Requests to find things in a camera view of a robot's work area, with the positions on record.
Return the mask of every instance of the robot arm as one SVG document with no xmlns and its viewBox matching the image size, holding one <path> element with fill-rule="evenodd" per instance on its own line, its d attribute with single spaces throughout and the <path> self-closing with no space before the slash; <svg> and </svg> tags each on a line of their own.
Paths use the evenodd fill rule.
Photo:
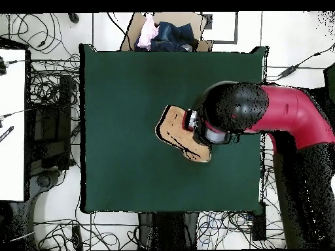
<svg viewBox="0 0 335 251">
<path fill-rule="evenodd" d="M 269 133 L 288 248 L 335 247 L 335 136 L 304 90 L 219 83 L 208 89 L 183 128 L 201 144 L 226 144 L 232 133 Z"/>
</svg>

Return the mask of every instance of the cable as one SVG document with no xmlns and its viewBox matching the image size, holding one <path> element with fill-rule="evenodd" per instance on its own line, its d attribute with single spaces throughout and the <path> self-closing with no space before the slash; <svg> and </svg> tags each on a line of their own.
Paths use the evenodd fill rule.
<svg viewBox="0 0 335 251">
<path fill-rule="evenodd" d="M 64 49 L 65 49 L 65 51 L 71 56 L 71 54 L 70 54 L 69 51 L 66 49 L 66 47 L 65 47 L 65 45 L 64 45 L 64 43 L 63 43 L 63 41 L 62 41 L 62 31 L 61 31 L 61 29 L 60 29 L 60 22 L 59 22 L 59 20 L 58 20 L 58 17 L 57 17 L 54 13 L 50 13 L 49 15 L 50 15 L 51 20 L 52 20 L 52 25 L 53 25 L 53 29 L 54 29 L 54 36 L 52 36 L 52 35 L 49 33 L 49 30 L 48 30 L 48 27 L 46 26 L 46 24 L 45 24 L 39 17 L 37 17 L 37 16 L 34 15 L 34 14 L 26 14 L 26 15 L 23 16 L 22 18 L 21 18 L 21 16 L 20 16 L 20 14 L 16 14 L 16 18 L 15 18 L 15 20 L 14 20 L 13 23 L 12 23 L 12 29 L 14 29 L 14 23 L 15 23 L 15 21 L 19 18 L 19 19 L 21 19 L 21 22 L 20 22 L 20 25 L 19 25 L 19 28 L 18 28 L 18 32 L 17 32 L 17 33 L 7 33 L 7 34 L 4 34 L 4 35 L 10 35 L 11 37 L 12 37 L 13 35 L 17 35 L 18 38 L 19 38 L 21 41 L 25 42 L 30 48 L 34 49 L 35 51 L 44 53 L 44 54 L 49 54 L 49 53 L 51 53 L 51 51 L 53 51 L 56 47 L 58 47 L 58 45 L 62 44 L 63 47 L 64 47 Z M 27 32 L 29 31 L 29 26 L 28 26 L 27 22 L 25 21 L 25 18 L 26 18 L 27 16 L 32 16 L 32 17 L 38 19 L 38 21 L 40 21 L 40 23 L 42 23 L 42 24 L 44 25 L 44 27 L 45 27 L 46 30 L 45 30 L 45 31 L 37 32 L 36 34 L 32 35 L 32 36 L 26 41 L 25 39 L 23 39 L 23 38 L 21 37 L 21 35 L 23 35 L 23 34 L 25 34 L 25 33 L 27 33 Z M 54 21 L 54 17 L 55 17 L 55 19 L 57 20 L 58 29 L 59 29 L 59 32 L 60 32 L 60 39 L 57 39 L 57 38 L 56 38 L 56 24 L 55 24 L 55 21 Z M 27 27 L 27 29 L 26 29 L 25 31 L 21 31 L 22 23 L 24 23 L 24 24 L 26 25 L 26 27 Z M 31 45 L 31 43 L 30 43 L 30 40 L 31 40 L 33 37 L 35 37 L 35 36 L 37 36 L 37 35 L 39 35 L 39 34 L 41 34 L 41 33 L 45 34 L 45 39 L 44 39 L 43 41 L 41 41 L 40 44 L 39 44 L 37 47 L 33 47 L 33 46 Z M 38 48 L 40 48 L 40 47 L 42 47 L 42 46 L 44 46 L 44 45 L 46 44 L 46 40 L 47 40 L 47 38 L 49 38 L 49 37 L 51 38 L 51 42 L 50 42 L 47 46 L 45 46 L 44 48 L 42 48 L 42 49 L 38 49 Z M 52 46 L 52 44 L 53 44 L 54 41 L 58 41 L 58 43 L 57 43 L 51 50 L 49 50 L 49 51 L 45 51 L 45 50 L 49 49 L 49 48 Z"/>
<path fill-rule="evenodd" d="M 328 52 L 334 46 L 335 46 L 335 43 L 332 44 L 332 46 L 329 47 L 328 49 L 323 50 L 321 52 L 316 52 L 313 55 L 311 55 L 310 57 L 308 57 L 308 58 L 304 59 L 303 61 L 301 61 L 300 63 L 297 63 L 296 65 L 291 65 L 289 68 L 285 69 L 283 72 L 279 73 L 277 76 L 269 76 L 268 78 L 276 78 L 276 77 L 278 77 L 277 79 L 274 79 L 274 80 L 270 80 L 269 79 L 269 81 L 273 82 L 273 81 L 277 81 L 277 80 L 280 80 L 282 78 L 285 78 L 285 77 L 289 76 L 290 74 L 292 74 L 293 72 L 295 72 L 295 70 L 299 67 L 299 65 L 301 65 L 302 63 L 304 63 L 305 61 L 309 60 L 312 57 L 316 57 L 316 56 L 321 55 L 322 53 Z"/>
<path fill-rule="evenodd" d="M 34 234 L 34 233 L 35 233 L 35 231 L 34 231 L 34 232 L 31 232 L 31 233 L 29 233 L 29 234 L 27 234 L 27 235 L 24 235 L 24 236 L 18 237 L 18 238 L 16 238 L 16 239 L 10 240 L 9 242 L 14 242 L 14 241 L 17 241 L 17 240 L 20 240 L 20 239 L 26 238 L 26 237 L 28 237 L 28 236 L 30 236 L 30 235 L 32 235 L 32 234 Z"/>
<path fill-rule="evenodd" d="M 130 51 L 133 51 L 133 48 L 132 48 L 132 46 L 130 45 L 130 39 L 129 39 L 129 36 L 128 36 L 128 32 L 127 33 L 125 33 L 124 32 L 124 30 L 111 18 L 111 16 L 109 15 L 109 13 L 107 12 L 107 15 L 108 15 L 108 17 L 109 17 L 109 19 L 112 21 L 112 23 L 114 23 L 114 25 L 115 26 L 117 26 L 117 28 L 119 29 L 119 30 L 121 30 L 121 32 L 123 32 L 123 34 L 124 34 L 124 36 L 125 37 L 127 37 L 127 39 L 128 39 L 128 46 L 129 46 L 129 49 L 130 49 Z"/>
<path fill-rule="evenodd" d="M 13 114 L 18 114 L 19 112 L 27 112 L 29 110 L 37 110 L 38 108 L 33 108 L 33 109 L 27 109 L 27 110 L 19 110 L 18 112 L 12 112 L 11 114 L 4 114 L 3 118 L 8 118 L 9 116 L 12 116 Z"/>
</svg>

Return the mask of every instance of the wire bundle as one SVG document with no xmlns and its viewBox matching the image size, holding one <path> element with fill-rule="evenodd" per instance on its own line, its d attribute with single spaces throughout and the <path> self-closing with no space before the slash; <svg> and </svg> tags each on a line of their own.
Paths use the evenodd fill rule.
<svg viewBox="0 0 335 251">
<path fill-rule="evenodd" d="M 69 53 L 69 51 L 67 51 L 63 41 L 62 41 L 62 31 L 60 29 L 60 22 L 58 20 L 58 17 L 54 14 L 54 13 L 50 13 L 50 18 L 52 20 L 52 25 L 53 25 L 53 32 L 51 32 L 48 28 L 48 26 L 36 15 L 34 14 L 24 14 L 23 16 L 21 14 L 15 14 L 16 18 L 12 21 L 12 30 L 14 29 L 14 24 L 17 20 L 19 21 L 19 27 L 18 27 L 18 31 L 16 33 L 11 33 L 9 30 L 9 33 L 5 33 L 3 35 L 0 35 L 0 37 L 5 37 L 8 35 L 8 39 L 13 39 L 13 36 L 17 35 L 18 38 L 26 43 L 30 48 L 34 49 L 35 51 L 38 51 L 40 53 L 44 53 L 44 54 L 49 54 L 51 53 L 54 49 L 56 49 L 60 44 L 62 44 L 62 46 L 64 47 L 65 51 L 71 55 Z M 36 20 L 38 20 L 38 22 L 42 25 L 42 28 L 45 29 L 45 31 L 39 31 L 35 34 L 33 34 L 32 36 L 30 36 L 29 38 L 27 37 L 23 37 L 23 35 L 27 35 L 29 32 L 29 25 L 28 23 L 25 21 L 27 17 L 30 18 L 35 18 Z M 59 39 L 56 38 L 56 23 L 55 20 L 57 22 L 57 26 L 58 26 L 58 31 L 60 33 L 60 37 Z M 43 36 L 43 40 L 38 42 L 37 46 L 33 46 L 32 45 L 32 40 L 33 38 L 37 38 L 40 37 L 38 35 L 42 35 Z"/>
<path fill-rule="evenodd" d="M 40 61 L 32 60 L 31 62 L 31 85 L 30 93 L 31 103 L 51 105 L 55 108 L 64 109 L 59 106 L 59 98 L 62 91 L 60 90 L 61 75 L 69 75 L 73 81 L 71 90 L 71 107 L 77 113 L 71 117 L 74 121 L 79 121 L 79 55 L 74 54 L 65 61 Z M 43 66 L 43 69 L 37 69 L 37 66 Z"/>
<path fill-rule="evenodd" d="M 273 150 L 263 149 L 264 161 L 272 162 Z M 270 201 L 268 199 L 268 191 L 274 191 L 275 178 L 273 164 L 266 162 L 264 172 L 264 191 L 261 192 L 261 200 L 265 202 L 267 207 L 274 207 L 280 216 L 280 210 L 276 207 L 277 202 Z M 203 212 L 200 214 L 197 228 L 197 241 L 199 249 L 224 249 L 224 240 L 231 233 L 241 233 L 245 240 L 249 243 L 249 248 L 253 247 L 256 249 L 274 249 L 278 248 L 274 242 L 283 241 L 282 237 L 284 234 L 283 228 L 278 224 L 281 220 L 271 222 L 268 218 L 267 230 L 278 231 L 273 235 L 268 235 L 266 241 L 252 242 L 252 222 L 251 214 L 248 212 Z"/>
</svg>

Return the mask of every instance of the floor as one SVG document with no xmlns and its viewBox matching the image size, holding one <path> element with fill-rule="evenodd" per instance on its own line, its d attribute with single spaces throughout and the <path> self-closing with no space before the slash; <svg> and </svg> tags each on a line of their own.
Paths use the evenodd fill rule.
<svg viewBox="0 0 335 251">
<path fill-rule="evenodd" d="M 235 12 L 203 12 L 212 15 L 211 29 L 206 29 L 203 33 L 204 39 L 215 39 L 226 41 L 225 43 L 215 44 L 214 52 L 250 52 L 256 46 L 269 46 L 268 56 L 268 76 L 276 76 L 285 68 L 295 65 L 308 56 L 326 50 L 334 43 L 334 20 L 332 15 L 327 12 L 238 12 L 237 41 L 233 41 L 236 35 Z M 36 14 L 49 29 L 53 31 L 50 14 Z M 55 14 L 59 20 L 60 29 L 56 23 L 56 36 L 60 38 L 62 31 L 62 44 L 56 47 L 51 53 L 43 54 L 31 50 L 33 59 L 67 59 L 69 54 L 79 52 L 79 43 L 93 44 L 97 50 L 114 51 L 118 50 L 123 40 L 122 32 L 113 25 L 106 13 L 97 14 L 78 14 L 80 22 L 73 24 L 69 21 L 67 14 Z M 116 22 L 126 30 L 131 13 L 115 13 Z M 10 15 L 11 22 L 16 18 L 15 14 Z M 45 31 L 45 27 L 38 19 L 28 16 L 26 22 L 29 30 L 22 37 L 30 38 L 34 33 Z M 0 14 L 0 34 L 8 33 L 8 16 Z M 17 33 L 19 20 L 10 27 L 10 31 Z M 45 33 L 40 33 L 30 40 L 30 44 L 38 45 L 45 38 Z M 13 38 L 21 41 L 17 35 Z M 328 51 L 320 56 L 306 61 L 301 68 L 290 76 L 278 80 L 277 83 L 288 86 L 301 86 L 305 88 L 317 88 L 325 85 L 323 69 L 335 62 L 334 50 Z M 272 145 L 269 138 L 266 139 L 267 150 L 266 164 L 271 168 Z M 72 146 L 74 159 L 79 164 L 79 146 Z M 269 179 L 272 180 L 273 174 L 270 173 Z M 84 226 L 82 239 L 86 242 L 90 240 L 90 229 L 97 233 L 105 233 L 106 242 L 103 244 L 96 237 L 92 237 L 92 250 L 118 249 L 118 245 L 123 246 L 129 241 L 129 231 L 134 231 L 134 226 L 138 224 L 137 215 L 130 212 L 99 212 L 95 215 L 83 214 L 79 209 L 76 210 L 80 192 L 80 169 L 72 167 L 66 174 L 66 178 L 61 186 L 51 189 L 42 194 L 35 207 L 35 238 L 42 240 L 46 234 L 58 226 L 63 227 L 67 237 L 71 237 L 71 226 L 66 224 L 70 219 L 74 219 L 77 211 L 77 220 Z M 243 248 L 284 248 L 282 224 L 278 211 L 275 182 L 268 183 L 267 186 L 267 220 L 269 239 L 266 242 L 248 242 L 250 235 L 244 237 L 236 227 L 232 228 L 219 225 L 218 219 L 225 218 L 225 213 L 204 212 L 199 219 L 201 238 L 198 240 L 199 249 L 243 249 Z M 92 218 L 95 217 L 95 225 L 92 226 Z M 234 218 L 240 228 L 249 228 L 248 219 L 240 216 Z M 46 240 L 43 247 L 53 247 L 55 240 Z M 72 244 L 67 244 L 69 249 L 73 249 Z M 134 243 L 127 244 L 124 250 L 134 250 Z"/>
</svg>

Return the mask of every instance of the black cable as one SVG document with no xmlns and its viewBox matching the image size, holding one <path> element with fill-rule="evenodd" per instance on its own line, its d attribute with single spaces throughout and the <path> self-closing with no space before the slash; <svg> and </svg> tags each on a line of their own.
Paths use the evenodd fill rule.
<svg viewBox="0 0 335 251">
<path fill-rule="evenodd" d="M 121 32 L 123 32 L 123 34 L 127 37 L 127 39 L 128 39 L 128 46 L 129 46 L 129 49 L 130 49 L 130 51 L 133 51 L 133 48 L 132 48 L 132 46 L 130 45 L 130 39 L 129 39 L 129 36 L 128 36 L 128 32 L 127 33 L 125 33 L 124 32 L 124 30 L 111 18 L 111 16 L 109 15 L 109 13 L 107 12 L 107 15 L 108 15 L 108 17 L 109 17 L 109 19 L 112 21 L 112 23 L 114 23 L 114 25 L 115 26 L 117 26 L 117 28 L 121 31 Z"/>
<path fill-rule="evenodd" d="M 332 44 L 332 46 L 329 47 L 328 49 L 323 50 L 323 51 L 321 51 L 321 52 L 316 52 L 316 53 L 314 53 L 313 55 L 311 55 L 310 57 L 308 57 L 308 58 L 304 59 L 303 61 L 301 61 L 300 63 L 297 63 L 296 65 L 291 65 L 290 67 L 288 67 L 287 69 L 285 69 L 283 72 L 281 72 L 281 73 L 278 74 L 277 76 L 269 76 L 268 78 L 276 78 L 276 77 L 279 77 L 279 78 L 274 79 L 274 80 L 270 80 L 270 79 L 269 79 L 269 81 L 272 81 L 272 82 L 273 82 L 273 81 L 278 81 L 278 80 L 280 80 L 280 79 L 282 79 L 282 78 L 285 78 L 285 77 L 289 76 L 290 74 L 292 74 L 293 72 L 295 72 L 295 70 L 296 70 L 297 68 L 299 68 L 299 65 L 301 65 L 302 63 L 304 63 L 305 61 L 307 61 L 308 59 L 310 59 L 310 58 L 312 58 L 312 57 L 316 57 L 316 56 L 318 56 L 318 55 L 321 55 L 322 53 L 325 53 L 325 52 L 329 51 L 329 50 L 332 49 L 334 46 L 335 46 L 335 43 Z"/>
</svg>

